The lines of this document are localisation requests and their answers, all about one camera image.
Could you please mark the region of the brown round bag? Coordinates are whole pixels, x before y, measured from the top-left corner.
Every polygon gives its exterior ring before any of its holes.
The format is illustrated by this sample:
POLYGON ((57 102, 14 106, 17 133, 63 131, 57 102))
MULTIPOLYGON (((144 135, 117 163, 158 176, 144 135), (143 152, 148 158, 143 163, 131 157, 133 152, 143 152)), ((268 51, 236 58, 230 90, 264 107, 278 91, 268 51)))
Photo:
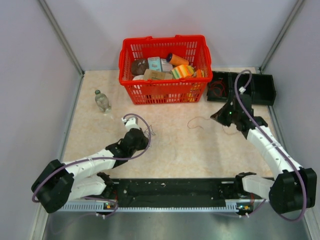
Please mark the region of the brown round bag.
POLYGON ((132 62, 131 73, 133 76, 144 75, 145 71, 149 69, 149 63, 146 58, 139 58, 132 62))

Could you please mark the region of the orange cylindrical can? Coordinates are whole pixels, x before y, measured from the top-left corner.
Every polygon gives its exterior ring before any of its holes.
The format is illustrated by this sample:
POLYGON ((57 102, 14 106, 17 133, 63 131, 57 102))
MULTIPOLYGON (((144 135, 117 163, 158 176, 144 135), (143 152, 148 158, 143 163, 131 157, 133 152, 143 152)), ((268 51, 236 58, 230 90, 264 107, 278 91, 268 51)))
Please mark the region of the orange cylindrical can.
POLYGON ((176 54, 169 53, 166 57, 166 61, 173 66, 180 66, 180 65, 189 65, 189 61, 184 59, 176 54))

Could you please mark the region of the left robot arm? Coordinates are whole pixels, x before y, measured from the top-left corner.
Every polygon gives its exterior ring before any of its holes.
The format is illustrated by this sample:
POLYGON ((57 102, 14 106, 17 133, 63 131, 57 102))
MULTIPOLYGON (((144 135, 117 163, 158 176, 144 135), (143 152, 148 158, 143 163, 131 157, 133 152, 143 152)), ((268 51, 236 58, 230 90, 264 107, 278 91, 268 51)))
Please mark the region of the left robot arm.
POLYGON ((140 128, 132 128, 119 141, 93 155, 64 163, 52 160, 31 186, 31 200, 40 203, 49 214, 79 199, 107 200, 114 194, 114 182, 105 171, 144 154, 151 136, 140 128))

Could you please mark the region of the red plastic shopping basket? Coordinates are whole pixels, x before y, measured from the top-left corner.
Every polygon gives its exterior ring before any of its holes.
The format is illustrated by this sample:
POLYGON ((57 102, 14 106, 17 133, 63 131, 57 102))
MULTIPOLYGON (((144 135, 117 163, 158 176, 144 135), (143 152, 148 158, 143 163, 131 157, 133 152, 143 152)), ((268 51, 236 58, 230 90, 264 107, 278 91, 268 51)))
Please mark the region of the red plastic shopping basket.
POLYGON ((119 55, 119 83, 132 102, 195 103, 213 78, 202 35, 126 38, 119 55))

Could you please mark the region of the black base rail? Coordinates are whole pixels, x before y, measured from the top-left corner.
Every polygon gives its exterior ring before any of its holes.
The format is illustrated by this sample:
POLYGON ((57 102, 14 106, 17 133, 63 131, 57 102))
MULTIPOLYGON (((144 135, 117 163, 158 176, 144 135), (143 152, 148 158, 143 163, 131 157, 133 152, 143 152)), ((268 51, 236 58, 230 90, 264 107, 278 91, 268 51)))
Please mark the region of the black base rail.
POLYGON ((221 207, 226 200, 261 198, 240 193, 235 178, 114 178, 101 193, 121 207, 221 207))

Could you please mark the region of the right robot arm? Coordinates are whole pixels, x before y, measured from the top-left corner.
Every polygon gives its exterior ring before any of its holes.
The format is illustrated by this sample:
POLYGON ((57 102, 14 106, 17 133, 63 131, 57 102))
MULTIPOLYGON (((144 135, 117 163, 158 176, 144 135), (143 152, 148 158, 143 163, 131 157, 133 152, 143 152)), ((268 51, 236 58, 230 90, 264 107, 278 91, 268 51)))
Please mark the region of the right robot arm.
POLYGON ((312 208, 316 203, 317 174, 312 168, 304 168, 284 150, 273 136, 267 122, 254 115, 249 95, 234 96, 216 113, 212 120, 230 127, 235 125, 244 138, 256 147, 269 166, 273 180, 255 173, 237 175, 233 192, 239 198, 250 193, 269 201, 277 214, 285 214, 312 208))

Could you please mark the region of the clear plastic bottle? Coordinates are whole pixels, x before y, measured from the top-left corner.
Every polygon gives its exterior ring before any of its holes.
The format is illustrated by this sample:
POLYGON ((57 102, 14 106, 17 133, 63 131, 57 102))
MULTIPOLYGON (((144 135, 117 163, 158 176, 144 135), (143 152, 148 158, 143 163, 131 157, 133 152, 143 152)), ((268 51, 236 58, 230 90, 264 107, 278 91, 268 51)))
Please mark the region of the clear plastic bottle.
POLYGON ((110 101, 108 97, 102 93, 99 89, 95 90, 95 102, 103 113, 108 113, 111 111, 112 107, 110 105, 110 101))

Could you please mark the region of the black three-compartment bin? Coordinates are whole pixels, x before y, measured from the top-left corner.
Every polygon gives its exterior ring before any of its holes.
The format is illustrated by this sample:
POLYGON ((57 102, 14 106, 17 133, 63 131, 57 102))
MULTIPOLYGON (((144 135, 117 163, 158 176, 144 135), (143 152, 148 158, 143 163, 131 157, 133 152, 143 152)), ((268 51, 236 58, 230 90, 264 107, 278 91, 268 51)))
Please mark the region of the black three-compartment bin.
MULTIPOLYGON (((236 72, 214 71, 211 82, 207 84, 207 101, 226 102, 233 97, 237 75, 236 72)), ((276 89, 272 75, 252 74, 246 91, 254 105, 272 106, 276 99, 276 89)))

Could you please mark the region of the teal small box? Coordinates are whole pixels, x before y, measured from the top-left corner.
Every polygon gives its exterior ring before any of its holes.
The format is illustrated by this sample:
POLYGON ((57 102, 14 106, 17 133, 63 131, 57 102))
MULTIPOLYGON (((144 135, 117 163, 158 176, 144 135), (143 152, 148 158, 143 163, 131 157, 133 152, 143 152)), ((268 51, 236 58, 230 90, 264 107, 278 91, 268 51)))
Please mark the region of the teal small box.
POLYGON ((148 57, 147 61, 148 61, 148 67, 150 70, 158 71, 158 72, 162 71, 161 58, 159 56, 148 57))

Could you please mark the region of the white grey small box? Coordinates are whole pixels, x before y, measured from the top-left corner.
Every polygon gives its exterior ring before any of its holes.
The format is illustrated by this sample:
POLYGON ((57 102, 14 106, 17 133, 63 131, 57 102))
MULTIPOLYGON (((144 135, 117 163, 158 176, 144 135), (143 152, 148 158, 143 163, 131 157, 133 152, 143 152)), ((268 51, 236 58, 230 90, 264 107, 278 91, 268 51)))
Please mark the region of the white grey small box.
POLYGON ((167 62, 165 58, 160 59, 161 71, 164 73, 170 73, 173 70, 173 65, 167 62))

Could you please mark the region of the striped yellow green sponge pack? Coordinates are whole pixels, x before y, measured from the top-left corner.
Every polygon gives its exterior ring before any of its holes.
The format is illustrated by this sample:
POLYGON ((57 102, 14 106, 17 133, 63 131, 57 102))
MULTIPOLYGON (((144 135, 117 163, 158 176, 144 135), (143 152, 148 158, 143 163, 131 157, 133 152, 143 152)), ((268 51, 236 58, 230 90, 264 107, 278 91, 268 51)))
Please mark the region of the striped yellow green sponge pack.
POLYGON ((171 70, 174 79, 190 78, 194 75, 195 69, 190 65, 179 65, 171 70))

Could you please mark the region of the brown cardboard box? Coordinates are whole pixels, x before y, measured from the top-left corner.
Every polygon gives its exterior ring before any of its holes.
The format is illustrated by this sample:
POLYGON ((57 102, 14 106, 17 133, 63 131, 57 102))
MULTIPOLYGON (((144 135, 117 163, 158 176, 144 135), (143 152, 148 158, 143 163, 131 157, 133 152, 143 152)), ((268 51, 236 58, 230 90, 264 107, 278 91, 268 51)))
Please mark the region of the brown cardboard box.
POLYGON ((166 72, 147 69, 143 75, 143 80, 172 80, 173 75, 166 72))

